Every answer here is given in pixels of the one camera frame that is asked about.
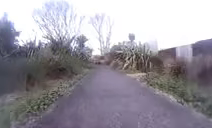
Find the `tree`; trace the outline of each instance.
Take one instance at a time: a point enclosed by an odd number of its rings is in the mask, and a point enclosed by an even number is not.
[[[8,20],[5,13],[0,19],[0,56],[6,56],[17,48],[17,42],[20,32],[16,31],[14,24]]]
[[[50,42],[71,46],[79,33],[84,17],[79,17],[73,7],[64,0],[48,1],[33,12],[33,19]]]
[[[78,49],[82,50],[85,47],[85,43],[88,41],[85,35],[80,35],[76,38],[76,44]]]
[[[110,17],[105,14],[96,14],[94,17],[90,18],[90,24],[97,33],[101,55],[109,52],[111,31],[113,27],[113,22]]]
[[[135,40],[135,34],[129,33],[129,41],[133,42]]]

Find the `foliage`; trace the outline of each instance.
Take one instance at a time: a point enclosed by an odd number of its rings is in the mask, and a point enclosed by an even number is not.
[[[118,51],[113,53],[116,60],[123,62],[123,70],[131,68],[148,72],[150,70],[150,58],[152,53],[144,44],[121,45]]]
[[[187,75],[187,61],[176,59],[165,70],[174,77],[185,77]]]
[[[85,43],[88,41],[85,35],[80,35],[76,38],[77,48],[82,50],[85,47]]]
[[[19,103],[15,103],[11,108],[12,120],[21,120],[28,114],[37,114],[46,110],[59,97],[70,94],[75,83],[80,80],[85,73],[75,76],[73,80],[63,80],[58,82],[57,86],[51,89],[41,91],[40,94],[27,95],[27,98],[21,99]]]
[[[135,40],[135,34],[129,33],[129,40],[133,42]]]
[[[15,44],[16,37],[19,36],[11,21],[8,20],[7,14],[5,14],[0,20],[0,56],[3,57],[10,54],[17,48]]]
[[[189,104],[196,110],[212,117],[212,93],[205,92],[193,83],[168,74],[148,73],[145,77],[148,85],[160,89],[177,98],[182,104]]]
[[[212,87],[212,56],[194,57],[187,66],[188,78],[201,86]]]

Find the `grass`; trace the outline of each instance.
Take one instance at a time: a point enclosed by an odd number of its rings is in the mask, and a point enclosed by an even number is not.
[[[58,98],[71,94],[76,82],[87,72],[88,70],[84,70],[81,74],[73,78],[56,80],[54,85],[49,88],[25,93],[25,95],[20,96],[15,102],[0,106],[1,127],[4,128],[7,123],[10,124],[9,122],[23,122],[29,116],[40,115]]]
[[[182,78],[148,73],[144,78],[148,85],[173,95],[181,104],[187,104],[212,118],[212,93]]]

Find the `palm tree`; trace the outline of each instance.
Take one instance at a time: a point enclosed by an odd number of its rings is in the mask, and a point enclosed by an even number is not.
[[[135,40],[135,34],[133,33],[129,33],[129,40],[131,41],[131,43]]]

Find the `bare tree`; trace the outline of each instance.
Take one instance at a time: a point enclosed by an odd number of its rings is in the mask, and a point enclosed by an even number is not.
[[[79,17],[73,7],[64,0],[48,1],[41,9],[35,9],[33,18],[49,41],[71,43],[80,31],[84,17]]]
[[[96,14],[94,17],[90,18],[90,24],[93,26],[97,33],[97,39],[100,43],[101,55],[109,52],[111,31],[113,27],[111,18],[103,13]]]

